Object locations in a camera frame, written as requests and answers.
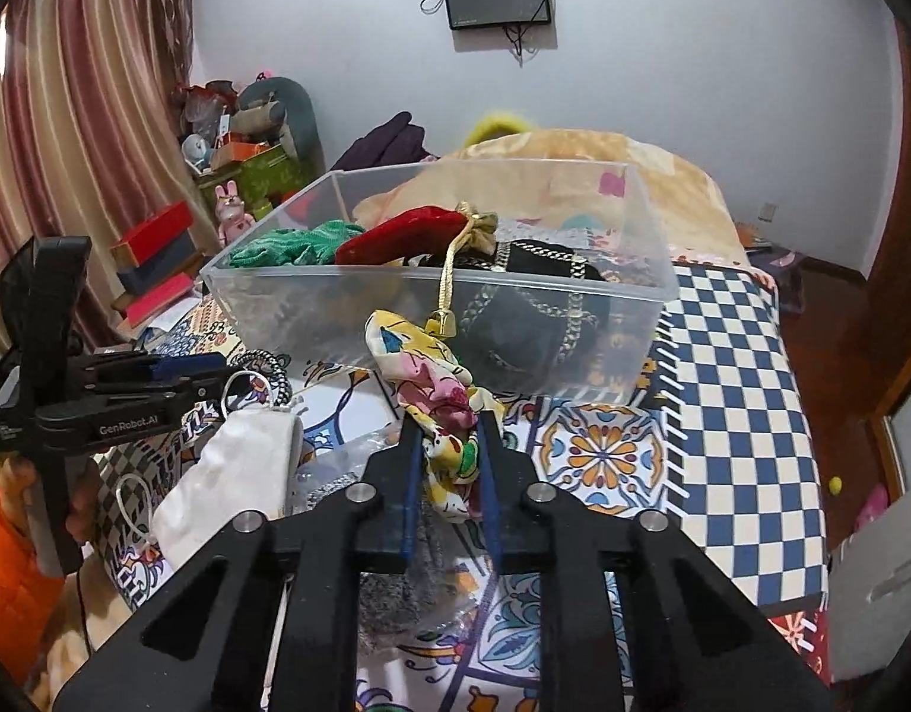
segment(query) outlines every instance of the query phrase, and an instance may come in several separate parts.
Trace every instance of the orange box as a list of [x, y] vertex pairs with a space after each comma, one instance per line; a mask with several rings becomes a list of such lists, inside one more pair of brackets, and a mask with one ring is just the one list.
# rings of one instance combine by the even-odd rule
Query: orange box
[[232, 142], [236, 142], [236, 141], [247, 142], [247, 136], [245, 136], [243, 133], [229, 131], [224, 136], [221, 137], [221, 139], [218, 142], [218, 148], [215, 148], [215, 149], [219, 149], [219, 148], [223, 147], [225, 144], [231, 144]]
[[266, 150], [264, 144], [245, 144], [240, 141], [233, 141], [219, 147], [211, 154], [211, 170], [216, 171], [228, 163], [240, 163], [249, 157], [259, 154]]

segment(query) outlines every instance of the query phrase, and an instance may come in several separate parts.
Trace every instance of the red box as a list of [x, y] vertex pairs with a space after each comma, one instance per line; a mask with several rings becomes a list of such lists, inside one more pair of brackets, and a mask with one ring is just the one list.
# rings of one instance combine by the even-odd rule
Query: red box
[[110, 249], [120, 272], [142, 265], [167, 243], [191, 227], [191, 210], [185, 201], [159, 211], [151, 219], [136, 225]]
[[188, 294], [194, 285], [195, 282], [191, 280], [191, 276], [188, 273], [179, 273], [163, 284], [159, 284], [153, 290], [145, 292], [145, 294], [126, 307], [126, 318], [129, 319], [129, 326], [138, 326], [145, 319], [157, 316]]

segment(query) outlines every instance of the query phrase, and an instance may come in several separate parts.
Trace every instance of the green knitted fabric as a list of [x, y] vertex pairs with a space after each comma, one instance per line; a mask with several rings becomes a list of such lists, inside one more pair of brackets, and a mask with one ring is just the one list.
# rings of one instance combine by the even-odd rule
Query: green knitted fabric
[[340, 244], [363, 232], [359, 225], [331, 219], [312, 230], [281, 228], [231, 252], [232, 268], [279, 268], [282, 265], [333, 265]]

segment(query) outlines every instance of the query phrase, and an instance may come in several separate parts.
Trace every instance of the stuffed toy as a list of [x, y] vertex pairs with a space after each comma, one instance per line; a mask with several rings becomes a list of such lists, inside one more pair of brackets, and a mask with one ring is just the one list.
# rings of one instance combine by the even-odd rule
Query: stuffed toy
[[534, 126], [519, 116], [506, 112], [493, 112], [483, 117], [479, 124], [472, 129], [465, 140], [465, 147], [481, 144], [483, 141], [500, 139], [502, 136], [526, 134], [533, 130]]
[[233, 180], [224, 187], [215, 187], [215, 216], [218, 217], [218, 240], [224, 248], [254, 227], [254, 217], [245, 211], [245, 202], [238, 195], [238, 185]]
[[281, 146], [291, 160], [313, 162], [319, 158], [320, 140], [316, 116], [305, 89], [288, 78], [267, 78], [248, 85], [238, 95], [238, 109], [249, 110], [269, 102], [284, 108]]
[[231, 117], [230, 130], [233, 134], [246, 136], [255, 143], [262, 142], [267, 138], [280, 136], [285, 117], [283, 104], [272, 101], [235, 113]]

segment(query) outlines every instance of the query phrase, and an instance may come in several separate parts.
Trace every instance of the curtain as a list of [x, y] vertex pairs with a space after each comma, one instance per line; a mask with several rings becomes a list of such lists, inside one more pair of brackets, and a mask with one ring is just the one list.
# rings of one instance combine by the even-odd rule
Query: curtain
[[[88, 235], [74, 327], [115, 342], [109, 248], [186, 200], [199, 249], [213, 225], [182, 159], [169, 93], [185, 82], [191, 0], [11, 0], [0, 77], [0, 270], [31, 235]], [[0, 353], [7, 347], [0, 323]]]

